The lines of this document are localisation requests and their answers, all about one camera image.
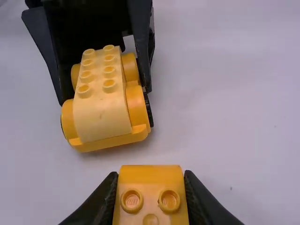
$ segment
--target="black plastic piece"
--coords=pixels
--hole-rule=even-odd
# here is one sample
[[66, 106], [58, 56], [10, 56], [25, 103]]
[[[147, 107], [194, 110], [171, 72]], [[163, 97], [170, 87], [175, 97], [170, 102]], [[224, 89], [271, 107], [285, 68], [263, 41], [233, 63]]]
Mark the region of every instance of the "black plastic piece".
[[71, 67], [84, 50], [119, 45], [134, 35], [141, 84], [152, 90], [155, 48], [152, 0], [25, 0], [22, 19], [48, 66], [60, 105], [74, 97]]
[[111, 172], [88, 199], [59, 225], [111, 225], [118, 173]]
[[154, 122], [153, 122], [151, 106], [150, 106], [150, 102], [149, 102], [149, 98], [148, 98], [147, 93], [144, 93], [144, 99], [145, 99], [145, 104], [146, 104], [146, 109], [147, 109], [147, 114], [148, 114], [150, 127], [152, 128], [154, 126]]
[[58, 101], [61, 103], [63, 101], [62, 97], [66, 95], [62, 91], [67, 90], [67, 85], [65, 84], [65, 79], [61, 79], [59, 74], [59, 65], [54, 52], [45, 9], [44, 7], [27, 9], [23, 11], [22, 19], [39, 51], [44, 57], [54, 84]]
[[193, 172], [185, 171], [184, 182], [190, 225], [243, 225], [217, 201]]

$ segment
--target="white background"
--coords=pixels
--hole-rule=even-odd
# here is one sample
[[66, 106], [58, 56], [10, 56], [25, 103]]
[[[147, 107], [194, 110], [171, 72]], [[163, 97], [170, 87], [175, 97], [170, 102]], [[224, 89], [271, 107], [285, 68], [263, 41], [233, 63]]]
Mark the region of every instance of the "white background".
[[154, 0], [154, 129], [91, 154], [64, 139], [23, 0], [1, 2], [0, 224], [58, 224], [123, 164], [180, 164], [245, 224], [300, 224], [299, 0]]

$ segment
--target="lego stud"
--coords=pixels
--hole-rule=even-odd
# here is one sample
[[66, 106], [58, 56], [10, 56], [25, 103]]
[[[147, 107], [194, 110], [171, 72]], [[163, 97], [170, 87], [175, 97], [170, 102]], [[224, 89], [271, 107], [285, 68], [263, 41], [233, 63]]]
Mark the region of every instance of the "lego stud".
[[111, 65], [114, 63], [116, 57], [114, 55], [106, 55], [104, 57], [104, 63], [105, 65]]
[[117, 84], [114, 80], [109, 79], [103, 83], [103, 91], [106, 93], [112, 93], [116, 90]]
[[96, 52], [94, 49], [87, 49], [83, 52], [83, 55], [86, 57], [86, 58], [93, 58], [96, 56]]
[[89, 70], [83, 71], [82, 74], [80, 75], [80, 80], [83, 83], [89, 83], [89, 82], [93, 81], [94, 79], [95, 79], [95, 76]]
[[180, 196], [173, 190], [164, 190], [159, 195], [158, 205], [164, 213], [174, 213], [179, 209]]
[[143, 196], [136, 189], [127, 190], [121, 195], [121, 206], [127, 213], [137, 213], [143, 207], [143, 203]]
[[88, 84], [83, 84], [80, 85], [77, 88], [77, 93], [81, 98], [88, 98], [92, 95], [92, 89], [90, 88], [90, 86]]
[[103, 48], [104, 54], [110, 54], [114, 49], [113, 45], [107, 45]]
[[84, 69], [93, 69], [94, 68], [94, 60], [91, 60], [91, 59], [83, 60], [81, 65], [83, 66]]
[[142, 225], [159, 225], [158, 217], [154, 214], [148, 214], [142, 220]]
[[116, 75], [116, 68], [113, 66], [107, 66], [104, 68], [103, 72], [104, 72], [104, 77], [112, 78]]

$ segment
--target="yellow duplo brick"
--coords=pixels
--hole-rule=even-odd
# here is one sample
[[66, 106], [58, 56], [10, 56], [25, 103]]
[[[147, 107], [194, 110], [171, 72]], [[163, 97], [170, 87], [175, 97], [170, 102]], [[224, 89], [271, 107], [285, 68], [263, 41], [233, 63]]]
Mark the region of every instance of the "yellow duplo brick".
[[73, 100], [74, 124], [83, 143], [131, 133], [120, 48], [88, 49], [82, 55]]
[[89, 152], [144, 140], [150, 123], [133, 53], [88, 49], [73, 65], [74, 99], [65, 101], [61, 127], [70, 145]]
[[112, 225], [189, 225], [182, 169], [178, 165], [124, 165]]

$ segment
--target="toy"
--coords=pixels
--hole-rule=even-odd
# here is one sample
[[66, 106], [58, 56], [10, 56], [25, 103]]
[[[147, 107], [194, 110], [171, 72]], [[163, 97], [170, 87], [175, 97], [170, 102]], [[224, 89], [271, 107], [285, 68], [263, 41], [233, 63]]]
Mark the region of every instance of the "toy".
[[[48, 66], [70, 145], [87, 152], [145, 139], [153, 127], [152, 0], [25, 2], [22, 19]], [[120, 54], [127, 35], [137, 59]]]
[[60, 225], [243, 225], [178, 165], [125, 165]]

